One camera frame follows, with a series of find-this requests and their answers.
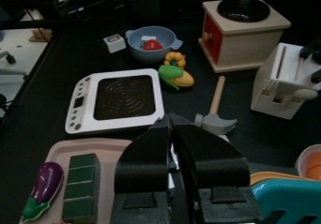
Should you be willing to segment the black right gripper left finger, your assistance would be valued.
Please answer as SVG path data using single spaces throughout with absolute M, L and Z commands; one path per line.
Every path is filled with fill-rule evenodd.
M 171 121 L 156 120 L 119 157 L 109 224 L 169 224 Z

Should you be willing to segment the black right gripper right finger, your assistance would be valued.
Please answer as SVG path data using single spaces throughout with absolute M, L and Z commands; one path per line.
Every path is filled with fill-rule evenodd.
M 243 155 L 226 140 L 184 117 L 171 113 L 169 122 L 192 224 L 262 221 Z

